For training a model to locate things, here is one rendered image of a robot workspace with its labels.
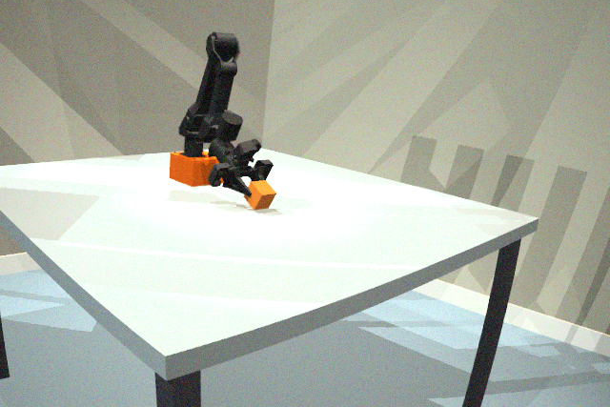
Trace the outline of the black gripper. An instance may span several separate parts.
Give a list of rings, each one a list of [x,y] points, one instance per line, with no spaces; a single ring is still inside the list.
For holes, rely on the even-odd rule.
[[[235,147],[230,146],[220,152],[217,157],[219,163],[213,164],[213,169],[209,175],[209,183],[213,187],[220,187],[223,179],[223,188],[228,188],[233,191],[242,193],[247,196],[251,196],[249,188],[246,186],[244,181],[241,179],[243,176],[248,176],[251,181],[266,180],[272,167],[273,163],[270,159],[256,160],[254,166],[249,166],[249,159],[232,161],[231,154],[233,154]],[[236,167],[236,163],[239,164]]]

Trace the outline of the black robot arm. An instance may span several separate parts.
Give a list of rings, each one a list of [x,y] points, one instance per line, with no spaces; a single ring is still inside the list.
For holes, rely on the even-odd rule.
[[[199,88],[196,102],[191,105],[179,128],[185,136],[185,150],[179,153],[187,158],[207,157],[203,143],[211,143],[208,156],[215,157],[227,147],[234,146],[243,118],[228,110],[229,101],[237,73],[236,59],[240,54],[237,37],[233,33],[212,32],[206,40],[208,62]],[[228,62],[234,58],[232,62]],[[240,142],[231,155],[234,159],[249,159],[254,163],[254,154],[261,149],[258,140]]]

